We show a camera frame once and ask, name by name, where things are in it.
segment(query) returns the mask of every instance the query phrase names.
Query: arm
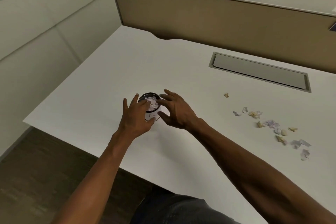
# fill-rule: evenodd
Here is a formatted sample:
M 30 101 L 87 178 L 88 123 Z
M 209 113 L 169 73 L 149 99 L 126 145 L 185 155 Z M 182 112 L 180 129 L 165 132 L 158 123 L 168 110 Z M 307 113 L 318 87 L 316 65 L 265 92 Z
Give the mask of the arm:
M 212 155 L 225 175 L 268 223 L 335 224 L 336 216 L 323 208 L 286 176 L 199 119 L 178 94 L 165 90 L 157 102 L 170 126 L 189 131 Z
M 56 215 L 52 224 L 96 224 L 109 198 L 121 160 L 132 141 L 150 130 L 155 119 L 145 121 L 150 102 L 137 103 L 136 94 L 129 107 L 123 103 L 123 116 L 106 150 Z

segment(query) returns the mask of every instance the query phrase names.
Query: forearm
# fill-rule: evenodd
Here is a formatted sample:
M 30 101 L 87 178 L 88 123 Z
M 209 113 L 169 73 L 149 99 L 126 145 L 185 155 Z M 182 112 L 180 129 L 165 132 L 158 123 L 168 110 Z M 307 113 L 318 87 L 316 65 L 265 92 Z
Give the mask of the forearm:
M 269 223 L 334 223 L 332 213 L 286 176 L 203 120 L 194 121 L 188 131 L 209 151 L 233 185 Z
M 99 222 L 120 163 L 129 146 L 115 133 L 106 150 L 70 196 L 52 224 L 96 224 Z

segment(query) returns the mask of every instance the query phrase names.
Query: tabletop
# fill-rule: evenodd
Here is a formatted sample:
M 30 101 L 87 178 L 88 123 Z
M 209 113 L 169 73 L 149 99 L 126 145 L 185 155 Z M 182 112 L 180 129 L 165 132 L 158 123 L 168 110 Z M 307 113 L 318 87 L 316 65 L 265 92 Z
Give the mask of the tabletop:
M 213 52 L 308 73 L 311 93 L 210 68 Z M 331 73 L 121 26 L 24 122 L 99 157 L 118 127 L 123 98 L 164 88 L 336 214 L 336 75 Z M 272 129 L 258 128 L 248 114 L 232 113 L 245 106 L 263 112 L 262 122 L 298 128 L 286 139 L 309 142 L 309 159 L 302 161 L 300 149 L 277 142 Z M 161 119 L 133 141 L 120 167 L 172 192 L 204 198 L 238 222 L 266 223 L 195 138 Z

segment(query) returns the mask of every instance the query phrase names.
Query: brown partition panel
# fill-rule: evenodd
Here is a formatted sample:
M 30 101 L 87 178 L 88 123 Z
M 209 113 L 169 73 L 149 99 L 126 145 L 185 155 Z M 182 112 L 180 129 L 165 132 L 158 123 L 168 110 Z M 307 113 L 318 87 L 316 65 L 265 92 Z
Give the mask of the brown partition panel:
M 123 25 L 336 73 L 336 17 L 239 0 L 116 0 Z

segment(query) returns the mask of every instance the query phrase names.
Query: dark floor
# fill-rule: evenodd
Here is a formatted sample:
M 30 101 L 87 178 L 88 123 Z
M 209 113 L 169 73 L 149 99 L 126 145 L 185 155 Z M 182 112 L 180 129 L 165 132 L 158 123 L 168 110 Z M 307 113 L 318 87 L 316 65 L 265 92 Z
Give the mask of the dark floor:
M 96 160 L 34 128 L 0 162 L 0 222 L 50 223 Z M 119 169 L 100 223 L 129 223 L 152 187 Z

